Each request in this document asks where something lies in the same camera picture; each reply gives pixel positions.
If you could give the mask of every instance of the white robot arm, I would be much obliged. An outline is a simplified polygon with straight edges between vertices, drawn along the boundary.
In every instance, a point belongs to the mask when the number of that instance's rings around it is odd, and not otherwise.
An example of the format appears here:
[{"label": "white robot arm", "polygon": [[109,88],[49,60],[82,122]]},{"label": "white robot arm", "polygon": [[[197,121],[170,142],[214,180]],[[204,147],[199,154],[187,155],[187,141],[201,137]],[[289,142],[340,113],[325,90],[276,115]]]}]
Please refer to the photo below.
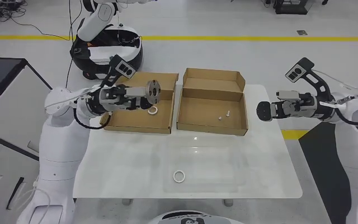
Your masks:
[{"label": "white robot arm", "polygon": [[118,55],[110,65],[112,70],[100,85],[77,92],[55,88],[48,94],[45,110],[49,117],[40,138],[40,173],[35,194],[18,224],[71,224],[74,178],[86,153],[90,129],[103,128],[111,116],[100,127],[90,127],[90,119],[118,109],[149,109],[159,102],[157,81],[149,81],[146,87],[115,86],[121,75],[130,78],[135,70]]},{"label": "white robot arm", "polygon": [[111,22],[113,15],[117,11],[121,12],[119,3],[145,4],[152,1],[156,0],[83,0],[85,9],[92,13],[84,20],[77,35],[83,41],[93,40]]},{"label": "white robot arm", "polygon": [[[260,102],[256,113],[263,121],[306,117],[335,123],[337,154],[341,164],[343,168],[357,170],[357,173],[348,176],[352,188],[352,184],[358,181],[358,100],[354,100],[358,95],[331,93],[327,83],[314,73],[313,67],[314,64],[310,60],[302,58],[285,76],[293,83],[304,79],[316,89],[316,96],[311,93],[300,94],[297,91],[278,91],[276,95],[281,101]],[[345,88],[356,90],[347,84]],[[347,216],[347,224],[358,224],[358,195],[354,192],[351,191],[352,207]]]}]

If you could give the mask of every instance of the transparent container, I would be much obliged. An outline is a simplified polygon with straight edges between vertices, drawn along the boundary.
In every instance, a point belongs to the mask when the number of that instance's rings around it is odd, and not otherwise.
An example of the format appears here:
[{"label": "transparent container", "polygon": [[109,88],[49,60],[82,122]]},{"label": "transparent container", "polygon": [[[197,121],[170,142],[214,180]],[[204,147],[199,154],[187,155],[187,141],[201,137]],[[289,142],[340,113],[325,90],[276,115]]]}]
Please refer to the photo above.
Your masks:
[{"label": "transparent container", "polygon": [[[162,150],[165,192],[232,193],[245,184],[239,172],[242,161],[236,136],[168,137]],[[173,179],[177,170],[185,173],[181,183]]]}]

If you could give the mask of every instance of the open cardboard box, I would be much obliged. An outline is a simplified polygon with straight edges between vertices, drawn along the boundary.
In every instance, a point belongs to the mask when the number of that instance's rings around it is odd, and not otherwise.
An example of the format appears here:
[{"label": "open cardboard box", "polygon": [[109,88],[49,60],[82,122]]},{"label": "open cardboard box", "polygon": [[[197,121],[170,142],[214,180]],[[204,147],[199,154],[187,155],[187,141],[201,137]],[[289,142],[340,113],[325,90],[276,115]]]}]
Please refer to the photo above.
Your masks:
[{"label": "open cardboard box", "polygon": [[[178,74],[137,72],[130,80],[125,77],[118,79],[116,84],[125,84],[131,87],[146,86],[149,80],[157,80],[161,86],[160,102],[156,115],[148,114],[148,110],[117,110],[113,112],[105,130],[120,130],[125,132],[145,132],[170,134],[172,130],[175,84]],[[105,114],[100,123],[106,122]]]},{"label": "open cardboard box", "polygon": [[245,135],[248,122],[244,87],[245,79],[239,72],[187,68],[177,129]]}]

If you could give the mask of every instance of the black cable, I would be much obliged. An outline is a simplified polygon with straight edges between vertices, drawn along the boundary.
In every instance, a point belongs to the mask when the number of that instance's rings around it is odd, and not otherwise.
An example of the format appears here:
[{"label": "black cable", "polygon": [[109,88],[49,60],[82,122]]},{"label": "black cable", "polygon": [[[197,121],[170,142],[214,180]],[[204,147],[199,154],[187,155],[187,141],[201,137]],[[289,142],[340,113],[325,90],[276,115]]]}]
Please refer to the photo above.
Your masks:
[{"label": "black cable", "polygon": [[351,124],[351,125],[354,125],[354,126],[358,126],[358,122],[353,122],[353,121],[348,120],[347,118],[345,118],[338,108],[335,108],[335,112],[338,115],[338,117],[341,118],[341,120],[343,120],[345,123]]},{"label": "black cable", "polygon": [[111,117],[112,117],[112,115],[108,115],[108,118],[107,118],[107,121],[102,125],[102,126],[100,126],[100,127],[91,127],[91,126],[88,126],[88,125],[85,125],[85,124],[83,124],[83,123],[81,123],[79,120],[78,120],[78,117],[77,117],[77,109],[76,108],[73,108],[73,116],[74,116],[74,119],[77,121],[77,123],[79,124],[79,125],[81,125],[82,127],[84,127],[84,128],[88,128],[88,129],[91,129],[91,130],[100,130],[100,129],[102,129],[102,128],[104,128],[105,126],[107,126],[108,124],[109,124],[109,122],[110,122],[110,120],[111,120]]},{"label": "black cable", "polygon": [[39,28],[37,28],[35,25],[32,25],[32,24],[21,24],[21,23],[19,23],[19,22],[16,22],[13,18],[16,18],[16,17],[14,17],[14,16],[11,16],[10,17],[10,19],[12,20],[12,21],[14,21],[15,23],[17,23],[17,24],[19,24],[19,25],[21,25],[21,26],[32,26],[32,27],[34,27],[34,28],[36,28],[42,35],[46,35],[46,36],[55,36],[55,37],[57,37],[57,38],[61,38],[61,39],[64,39],[64,40],[67,40],[67,41],[69,41],[68,39],[66,39],[66,38],[63,38],[63,37],[61,37],[61,36],[58,36],[58,35],[54,35],[54,34],[45,34],[45,33],[43,33]]},{"label": "black cable", "polygon": [[71,62],[69,64],[69,67],[68,67],[68,72],[67,72],[67,78],[66,78],[66,85],[65,85],[65,88],[67,88],[67,85],[68,85],[68,77],[69,77],[69,71],[71,70],[71,65],[72,65],[72,62],[73,62],[73,52],[74,52],[74,41],[73,41],[73,29],[72,29],[72,17],[71,17],[71,0],[68,0],[68,12],[69,12],[69,24],[70,24],[70,32],[71,32],[71,36],[72,36],[72,53],[70,54],[71,55]]},{"label": "black cable", "polygon": [[[72,27],[72,25],[74,24],[74,22],[76,22],[76,20],[79,18],[79,16],[80,16],[80,15],[81,15],[81,13],[82,13],[82,1],[79,1],[79,4],[81,5],[81,10],[79,11],[78,16],[77,16],[77,17],[73,20],[73,22],[71,23],[71,27]],[[69,31],[68,31],[68,36],[70,36],[71,27],[69,28]]]}]

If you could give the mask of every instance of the desk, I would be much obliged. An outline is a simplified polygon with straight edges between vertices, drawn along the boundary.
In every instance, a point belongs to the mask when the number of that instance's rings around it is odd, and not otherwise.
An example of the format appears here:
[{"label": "desk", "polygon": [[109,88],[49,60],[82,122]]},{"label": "desk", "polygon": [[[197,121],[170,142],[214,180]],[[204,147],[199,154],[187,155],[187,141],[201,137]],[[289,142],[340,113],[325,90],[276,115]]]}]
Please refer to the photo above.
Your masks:
[{"label": "desk", "polygon": [[[177,191],[165,188],[165,151],[157,147],[167,138],[225,138],[220,134],[176,130],[181,85],[176,86],[172,134],[92,130],[87,152],[76,174],[74,198],[300,198],[302,189],[276,120],[262,122],[256,115],[260,101],[269,101],[261,85],[246,85],[248,132],[231,136],[237,141],[240,180],[235,190]],[[98,126],[100,118],[92,119]]]}]

